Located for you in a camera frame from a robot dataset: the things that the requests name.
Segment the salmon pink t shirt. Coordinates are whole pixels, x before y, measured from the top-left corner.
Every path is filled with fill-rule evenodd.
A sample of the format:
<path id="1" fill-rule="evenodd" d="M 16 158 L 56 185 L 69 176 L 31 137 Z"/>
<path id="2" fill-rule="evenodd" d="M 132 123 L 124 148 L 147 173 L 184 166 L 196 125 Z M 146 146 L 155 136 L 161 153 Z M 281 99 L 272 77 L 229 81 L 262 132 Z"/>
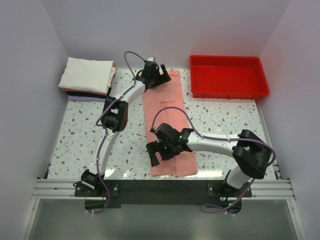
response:
<path id="1" fill-rule="evenodd" d="M 142 95 L 146 139 L 148 143 L 156 140 L 156 136 L 150 132 L 154 117 L 156 117 L 154 124 L 156 127 L 161 123 L 167 123 L 178 131 L 189 127 L 188 120 L 181 111 L 177 109 L 160 111 L 165 107 L 178 107 L 185 110 L 180 72 L 170 69 L 168 70 L 168 75 L 171 78 L 169 82 L 148 89 Z M 169 160 L 162 160 L 159 154 L 156 154 L 156 156 L 159 159 L 159 165 L 150 168 L 153 177 L 167 175 L 185 177 L 195 175 L 198 172 L 196 156 L 192 152 L 184 151 Z"/>

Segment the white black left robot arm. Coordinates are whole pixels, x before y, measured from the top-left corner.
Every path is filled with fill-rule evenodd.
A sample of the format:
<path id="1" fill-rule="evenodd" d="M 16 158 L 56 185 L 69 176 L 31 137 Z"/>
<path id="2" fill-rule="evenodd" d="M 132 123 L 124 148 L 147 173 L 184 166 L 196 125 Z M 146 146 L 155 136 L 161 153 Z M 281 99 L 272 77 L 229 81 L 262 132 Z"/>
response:
<path id="1" fill-rule="evenodd" d="M 107 96 L 103 112 L 96 125 L 102 127 L 102 140 L 96 150 L 93 166 L 81 175 L 81 183 L 92 196 L 99 196 L 104 190 L 105 175 L 109 154 L 113 145 L 128 123 L 129 106 L 147 90 L 158 87 L 171 80 L 166 66 L 146 60 L 144 68 L 133 76 L 132 84 L 116 96 Z"/>

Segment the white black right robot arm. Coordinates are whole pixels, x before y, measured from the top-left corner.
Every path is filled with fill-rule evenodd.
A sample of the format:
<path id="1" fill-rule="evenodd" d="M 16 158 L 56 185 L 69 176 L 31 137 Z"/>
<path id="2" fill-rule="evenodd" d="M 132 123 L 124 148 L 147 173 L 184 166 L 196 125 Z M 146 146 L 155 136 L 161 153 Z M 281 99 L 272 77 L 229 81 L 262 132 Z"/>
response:
<path id="1" fill-rule="evenodd" d="M 184 152 L 209 152 L 233 158 L 237 166 L 224 179 L 223 192 L 235 196 L 250 179 L 262 180 L 274 161 L 272 148 L 252 131 L 244 129 L 238 135 L 204 135 L 192 128 L 177 130 L 167 123 L 152 128 L 155 140 L 146 145 L 152 167 Z"/>

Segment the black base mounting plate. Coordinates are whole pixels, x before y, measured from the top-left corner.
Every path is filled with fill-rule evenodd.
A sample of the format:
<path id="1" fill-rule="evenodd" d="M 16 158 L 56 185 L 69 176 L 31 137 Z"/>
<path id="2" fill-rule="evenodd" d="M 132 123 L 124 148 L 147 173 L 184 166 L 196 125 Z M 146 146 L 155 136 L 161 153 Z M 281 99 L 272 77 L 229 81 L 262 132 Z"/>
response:
<path id="1" fill-rule="evenodd" d="M 100 183 L 98 189 L 92 189 L 80 181 L 73 184 L 74 196 L 85 198 L 87 210 L 101 209 L 105 204 L 111 209 L 120 209 L 123 205 L 196 205 L 212 204 L 227 207 L 232 199 L 241 194 L 252 197 L 249 183 L 240 189 L 234 189 L 223 180 L 105 180 L 109 189 L 107 194 Z"/>

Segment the red plastic tray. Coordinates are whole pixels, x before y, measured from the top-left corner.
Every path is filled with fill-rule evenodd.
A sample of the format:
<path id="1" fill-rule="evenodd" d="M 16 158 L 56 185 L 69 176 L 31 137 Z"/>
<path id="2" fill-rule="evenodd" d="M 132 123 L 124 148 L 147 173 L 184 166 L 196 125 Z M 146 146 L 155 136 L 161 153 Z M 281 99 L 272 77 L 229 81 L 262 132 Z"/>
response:
<path id="1" fill-rule="evenodd" d="M 258 57 L 191 55 L 189 68 L 194 98 L 259 101 L 270 94 Z"/>

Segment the lavender folded t shirt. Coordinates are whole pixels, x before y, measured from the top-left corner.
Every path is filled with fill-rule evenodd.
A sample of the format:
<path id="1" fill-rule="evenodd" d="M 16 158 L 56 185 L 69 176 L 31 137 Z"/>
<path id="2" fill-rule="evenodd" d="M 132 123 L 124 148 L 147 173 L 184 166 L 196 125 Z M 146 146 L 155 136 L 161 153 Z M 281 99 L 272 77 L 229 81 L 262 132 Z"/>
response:
<path id="1" fill-rule="evenodd" d="M 98 103 L 103 103 L 105 101 L 105 98 L 68 95 L 68 100 L 69 101 L 78 101 L 78 102 L 98 102 Z"/>

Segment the black folded t shirt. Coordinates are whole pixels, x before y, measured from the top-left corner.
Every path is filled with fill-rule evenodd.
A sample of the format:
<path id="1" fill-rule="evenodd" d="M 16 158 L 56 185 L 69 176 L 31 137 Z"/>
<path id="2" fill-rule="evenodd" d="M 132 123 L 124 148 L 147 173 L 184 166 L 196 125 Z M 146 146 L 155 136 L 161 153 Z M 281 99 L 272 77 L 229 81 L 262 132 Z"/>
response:
<path id="1" fill-rule="evenodd" d="M 94 97 L 94 98 L 102 98 L 105 99 L 111 92 L 111 88 L 108 87 L 106 93 L 96 93 L 89 91 L 79 91 L 79 90 L 66 90 L 66 93 L 71 96 L 84 96 L 84 97 Z"/>

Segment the aluminium frame rail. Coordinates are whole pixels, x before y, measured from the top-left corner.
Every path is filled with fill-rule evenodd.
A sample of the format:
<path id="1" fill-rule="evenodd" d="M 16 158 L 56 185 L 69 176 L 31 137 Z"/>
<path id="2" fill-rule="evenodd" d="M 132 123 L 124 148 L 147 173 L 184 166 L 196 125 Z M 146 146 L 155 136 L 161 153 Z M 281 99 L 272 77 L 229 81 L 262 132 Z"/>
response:
<path id="1" fill-rule="evenodd" d="M 66 200 L 75 197 L 77 180 L 74 179 L 37 179 L 31 197 L 33 199 Z"/>

